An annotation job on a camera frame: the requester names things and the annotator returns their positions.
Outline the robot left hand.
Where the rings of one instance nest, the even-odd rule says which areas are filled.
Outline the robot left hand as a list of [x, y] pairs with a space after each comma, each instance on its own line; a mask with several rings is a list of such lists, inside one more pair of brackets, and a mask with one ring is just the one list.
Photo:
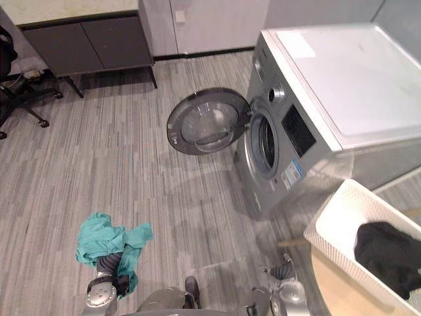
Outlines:
[[122, 252], [111, 253], [100, 257], [96, 262], [97, 272], [116, 275], [121, 259]]

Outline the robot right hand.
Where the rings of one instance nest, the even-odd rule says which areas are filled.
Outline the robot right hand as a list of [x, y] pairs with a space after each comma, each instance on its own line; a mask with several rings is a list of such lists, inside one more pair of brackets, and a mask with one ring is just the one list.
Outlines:
[[284, 262], [277, 267], [263, 267], [262, 271], [276, 280], [296, 279], [295, 264], [288, 253], [283, 254]]

